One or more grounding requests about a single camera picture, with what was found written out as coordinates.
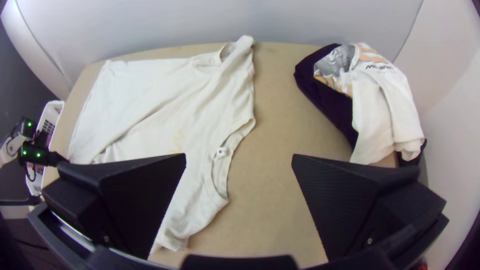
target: white basket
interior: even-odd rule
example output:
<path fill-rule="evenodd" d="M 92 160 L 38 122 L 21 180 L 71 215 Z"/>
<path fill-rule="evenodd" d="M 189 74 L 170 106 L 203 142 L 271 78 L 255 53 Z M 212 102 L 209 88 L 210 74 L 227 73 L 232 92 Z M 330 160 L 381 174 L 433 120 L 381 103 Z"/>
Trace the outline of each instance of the white basket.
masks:
<path fill-rule="evenodd" d="M 54 100 L 48 102 L 45 107 L 43 108 L 43 112 L 41 113 L 40 120 L 38 121 L 38 126 L 36 127 L 37 131 L 45 131 L 48 133 L 48 140 L 47 145 L 41 145 L 45 148 L 49 148 L 50 140 L 54 135 L 55 126 L 59 121 L 60 114 L 62 113 L 62 109 L 64 108 L 64 101 L 61 100 Z M 30 163 L 27 163 L 27 172 L 30 175 L 30 178 L 33 178 L 34 174 L 35 181 L 30 181 L 29 177 L 25 176 L 26 186 L 30 191 L 30 194 L 33 196 L 39 196 L 42 191 L 42 179 L 44 178 L 44 167 L 43 166 L 35 166 L 35 172 L 33 170 L 33 166 Z"/>

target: black fabric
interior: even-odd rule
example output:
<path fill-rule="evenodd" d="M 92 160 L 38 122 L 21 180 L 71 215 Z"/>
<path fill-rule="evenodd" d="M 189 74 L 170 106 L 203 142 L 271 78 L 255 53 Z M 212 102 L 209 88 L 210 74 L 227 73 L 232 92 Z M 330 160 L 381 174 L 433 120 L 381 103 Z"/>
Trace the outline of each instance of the black fabric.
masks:
<path fill-rule="evenodd" d="M 298 88 L 345 136 L 353 149 L 359 133 L 352 127 L 352 99 L 314 78 L 315 63 L 338 46 L 340 44 L 330 44 L 308 55 L 295 66 L 293 76 Z M 401 153 L 397 152 L 399 167 L 418 166 L 426 144 L 427 140 L 421 146 L 421 153 L 418 157 L 410 161 L 403 160 Z"/>

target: textured black plastic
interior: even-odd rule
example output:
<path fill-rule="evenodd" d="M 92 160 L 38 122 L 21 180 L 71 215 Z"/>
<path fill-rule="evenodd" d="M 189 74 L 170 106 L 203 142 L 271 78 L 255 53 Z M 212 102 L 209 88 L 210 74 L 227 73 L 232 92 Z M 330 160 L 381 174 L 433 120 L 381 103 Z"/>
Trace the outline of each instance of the textured black plastic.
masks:
<path fill-rule="evenodd" d="M 126 245 L 126 250 L 119 249 L 146 259 L 185 167 L 182 153 L 93 165 L 60 162 L 57 168 L 61 181 L 101 198 L 108 220 Z M 70 215 L 66 221 L 81 222 L 83 228 L 81 216 Z"/>
<path fill-rule="evenodd" d="M 293 172 L 329 260 L 349 250 L 379 194 L 415 182 L 419 169 L 383 168 L 294 154 Z"/>

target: cable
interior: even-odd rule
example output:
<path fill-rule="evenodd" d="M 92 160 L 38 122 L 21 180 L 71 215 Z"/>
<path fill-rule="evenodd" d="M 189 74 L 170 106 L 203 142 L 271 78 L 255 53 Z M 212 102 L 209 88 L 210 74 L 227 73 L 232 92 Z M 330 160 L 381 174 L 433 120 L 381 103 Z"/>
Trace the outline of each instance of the cable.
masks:
<path fill-rule="evenodd" d="M 50 249 L 46 246 L 42 246 L 42 245 L 37 245 L 37 244 L 32 244 L 32 243 L 29 243 L 29 242 L 25 242 L 25 241 L 22 241 L 20 239 L 17 239 L 17 238 L 14 238 L 15 241 L 17 241 L 18 243 L 20 244 L 23 244 L 25 246 L 29 246 L 29 247 L 32 247 L 32 248 L 36 248 L 36 249 L 40 249 L 40 250 L 46 250 L 46 251 L 49 251 Z"/>
<path fill-rule="evenodd" d="M 37 170 L 35 169 L 35 163 L 33 164 L 33 179 L 30 178 L 30 173 L 29 173 L 29 167 L 25 164 L 25 172 L 26 172 L 26 177 L 28 177 L 28 180 L 30 182 L 35 182 L 35 179 L 37 179 Z"/>

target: white curved enclosure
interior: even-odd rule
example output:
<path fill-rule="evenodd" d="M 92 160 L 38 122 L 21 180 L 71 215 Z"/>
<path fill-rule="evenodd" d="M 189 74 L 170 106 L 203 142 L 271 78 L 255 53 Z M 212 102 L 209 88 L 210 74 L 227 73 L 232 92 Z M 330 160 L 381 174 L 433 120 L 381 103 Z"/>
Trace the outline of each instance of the white curved enclosure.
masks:
<path fill-rule="evenodd" d="M 362 41 L 393 60 L 422 0 L 16 2 L 71 87 L 83 67 L 95 61 L 147 49 L 234 41 L 241 35 L 319 45 Z"/>

